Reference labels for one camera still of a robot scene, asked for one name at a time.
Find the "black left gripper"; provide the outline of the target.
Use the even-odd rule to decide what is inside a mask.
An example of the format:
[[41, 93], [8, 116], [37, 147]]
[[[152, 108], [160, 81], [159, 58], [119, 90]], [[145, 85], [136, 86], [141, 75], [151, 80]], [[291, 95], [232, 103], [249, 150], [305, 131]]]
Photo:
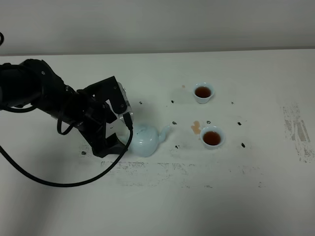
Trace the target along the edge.
[[106, 137], [107, 124], [117, 120], [108, 104], [96, 102], [92, 96], [84, 94], [83, 89], [75, 91], [66, 85], [54, 88], [53, 103], [60, 134], [78, 129], [97, 157], [123, 152], [126, 146], [116, 134]]

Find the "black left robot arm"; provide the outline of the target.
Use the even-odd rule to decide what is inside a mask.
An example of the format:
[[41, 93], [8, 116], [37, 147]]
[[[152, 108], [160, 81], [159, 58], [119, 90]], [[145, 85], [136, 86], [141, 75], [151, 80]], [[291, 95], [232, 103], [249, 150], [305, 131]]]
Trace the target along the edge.
[[57, 132], [79, 130], [93, 154], [121, 154], [125, 145], [116, 134], [106, 136], [106, 125], [127, 112], [126, 93], [114, 76], [74, 90], [43, 60], [27, 59], [0, 67], [0, 104], [7, 109], [31, 104], [57, 119]]

